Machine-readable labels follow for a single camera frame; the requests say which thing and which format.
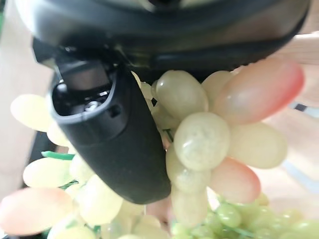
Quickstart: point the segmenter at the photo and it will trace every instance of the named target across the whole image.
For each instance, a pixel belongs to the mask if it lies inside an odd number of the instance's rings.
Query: grape
[[[179,125],[179,121],[174,119],[167,111],[157,103],[151,112],[156,125],[160,129],[175,128]]]
[[[275,234],[269,229],[258,229],[254,239],[275,239]]]
[[[201,86],[208,96],[209,111],[213,111],[218,94],[233,76],[234,75],[228,71],[217,71],[203,81]]]
[[[172,186],[171,202],[177,221],[187,227],[200,224],[207,216],[206,190],[197,194],[186,194]]]
[[[73,180],[69,174],[71,161],[42,158],[30,163],[23,172],[25,184],[33,188],[61,187]]]
[[[206,189],[209,183],[210,171],[192,171],[185,168],[178,160],[174,145],[166,153],[166,169],[171,182],[182,192],[198,193]]]
[[[138,83],[139,87],[141,88],[142,84],[141,84],[141,80],[140,80],[139,76],[133,71],[131,71],[131,73],[134,76],[134,78],[135,78],[136,82]]]
[[[144,239],[168,239],[167,232],[162,229],[146,224],[138,224],[133,233]]]
[[[204,225],[195,227],[190,233],[197,238],[211,238],[214,236],[213,230],[209,226]]]
[[[213,113],[196,113],[179,125],[174,147],[181,163],[192,170],[215,168],[225,158],[229,148],[229,128]]]
[[[33,130],[47,132],[53,123],[45,99],[41,96],[18,96],[11,103],[10,110],[16,120]]]
[[[319,220],[302,220],[292,227],[294,232],[301,233],[304,238],[318,239]]]
[[[158,100],[158,96],[157,96],[157,94],[156,94],[156,86],[157,86],[157,83],[158,83],[158,81],[154,81],[153,84],[152,84],[152,87],[151,87],[151,94],[152,94],[152,96],[153,96],[153,98],[154,98],[155,100]]]
[[[210,188],[232,203],[251,203],[260,194],[260,181],[246,165],[226,158],[212,170]]]
[[[208,212],[207,217],[204,221],[205,225],[210,226],[214,233],[221,235],[223,232],[223,224],[220,219],[213,212]]]
[[[255,123],[231,127],[228,156],[256,168],[274,168],[287,156],[287,141],[274,128]]]
[[[225,85],[214,112],[231,124],[255,123],[289,104],[303,85],[303,70],[297,63],[273,58],[259,61]]]
[[[54,227],[48,235],[48,239],[96,239],[93,231],[85,226],[74,226],[63,230],[56,230]]]
[[[241,216],[239,212],[235,207],[229,204],[221,204],[217,208],[216,214],[218,215],[221,223],[228,227],[235,228],[241,224]]]
[[[119,213],[123,199],[97,175],[92,176],[82,190],[78,203],[80,214],[87,223],[110,223]]]
[[[145,99],[148,99],[148,100],[153,99],[153,96],[151,93],[151,86],[148,83],[141,82],[141,91]]]
[[[45,231],[74,210],[62,189],[26,188],[5,197],[0,205],[0,228],[10,235]]]
[[[185,71],[164,73],[157,83],[156,94],[167,112],[179,120],[196,112],[208,111],[205,90]]]
[[[260,205],[260,206],[268,206],[269,205],[269,199],[267,197],[266,194],[261,193],[259,195],[259,197],[256,199],[256,202]]]
[[[94,175],[94,171],[80,155],[76,154],[71,161],[70,175],[83,184]]]
[[[70,142],[68,141],[67,137],[65,136],[64,132],[60,129],[57,123],[53,123],[47,132],[47,136],[49,140],[59,146],[68,147]]]

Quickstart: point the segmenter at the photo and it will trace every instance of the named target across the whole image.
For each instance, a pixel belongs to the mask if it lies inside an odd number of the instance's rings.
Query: yellow grape
[[[33,130],[47,132],[53,123],[46,101],[41,96],[21,95],[11,103],[10,110],[16,120]]]
[[[167,232],[158,227],[154,227],[147,224],[137,224],[133,233],[144,239],[168,239]]]
[[[73,180],[71,161],[42,158],[30,163],[23,172],[25,184],[33,188],[57,188]]]
[[[81,189],[78,199],[80,214],[92,225],[110,223],[119,213],[123,198],[110,189],[97,175]]]
[[[221,223],[228,227],[236,228],[241,224],[241,216],[239,212],[235,207],[229,204],[221,204],[217,208],[216,214]]]
[[[182,192],[198,193],[206,189],[210,171],[192,171],[182,165],[171,144],[166,153],[166,170],[171,182]]]
[[[68,147],[70,145],[69,140],[65,136],[64,132],[60,129],[57,123],[50,125],[47,136],[49,140],[59,146]]]
[[[21,189],[2,200],[0,228],[9,235],[37,234],[73,210],[72,199],[62,189]]]
[[[160,129],[175,128],[179,125],[179,120],[174,119],[159,103],[154,106],[151,114]]]
[[[302,220],[292,227],[294,232],[301,233],[304,238],[318,239],[319,220]]]
[[[177,221],[187,227],[202,223],[207,216],[206,190],[197,194],[186,194],[172,186],[171,202]]]
[[[76,154],[71,161],[70,175],[80,184],[83,184],[94,175],[94,171],[80,155]]]
[[[181,163],[192,170],[213,169],[225,158],[230,133],[227,123],[213,113],[196,113],[179,125],[174,147]]]
[[[185,71],[164,73],[157,83],[156,94],[167,112],[179,120],[196,112],[208,111],[205,90]]]
[[[213,112],[215,100],[226,83],[233,77],[228,71],[217,71],[208,76],[201,86],[208,96],[209,111]]]
[[[212,170],[209,187],[232,203],[251,203],[260,194],[260,181],[246,165],[225,158]]]
[[[153,96],[151,93],[151,86],[148,83],[141,82],[141,91],[145,99],[148,99],[148,100],[153,99]]]
[[[153,82],[152,87],[151,87],[151,94],[152,94],[153,98],[158,101],[158,96],[156,94],[157,83],[158,83],[158,81]]]
[[[230,129],[228,156],[256,168],[274,168],[287,156],[287,141],[274,128],[255,123],[237,125]]]

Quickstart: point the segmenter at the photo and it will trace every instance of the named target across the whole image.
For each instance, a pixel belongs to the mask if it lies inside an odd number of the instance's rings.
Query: green stem
[[[46,157],[46,158],[55,158],[55,159],[61,159],[61,160],[72,160],[74,158],[74,154],[56,153],[52,151],[41,152],[41,154],[43,157]]]

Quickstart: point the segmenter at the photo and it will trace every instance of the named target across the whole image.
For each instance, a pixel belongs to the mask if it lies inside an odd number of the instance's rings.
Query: beige wall
[[[36,64],[31,36],[8,0],[0,40],[0,199],[19,187],[34,131],[19,124],[10,114],[10,103],[20,94],[44,95],[51,72]]]

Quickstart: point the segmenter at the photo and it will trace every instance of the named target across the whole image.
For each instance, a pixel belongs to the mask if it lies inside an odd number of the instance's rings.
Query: bunch of grapes
[[[319,222],[297,211],[275,215],[251,167],[270,169],[287,154],[285,138],[261,121],[300,92],[299,65],[267,59],[240,73],[220,71],[202,84],[184,71],[168,71],[152,86],[135,78],[162,136],[174,239],[316,239]],[[77,154],[47,112],[45,100],[18,97],[11,105],[24,125],[47,132],[68,154],[44,152],[23,179],[30,188],[8,196],[0,227],[13,235],[49,229],[48,239],[168,239],[144,206],[112,191]],[[208,206],[207,187],[220,195]]]

